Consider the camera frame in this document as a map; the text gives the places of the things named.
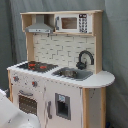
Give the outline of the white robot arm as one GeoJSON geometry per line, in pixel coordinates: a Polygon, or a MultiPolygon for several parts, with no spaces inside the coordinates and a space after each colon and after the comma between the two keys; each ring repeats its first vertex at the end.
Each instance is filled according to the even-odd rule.
{"type": "Polygon", "coordinates": [[[0,128],[41,128],[41,124],[36,115],[17,108],[0,89],[0,128]]]}

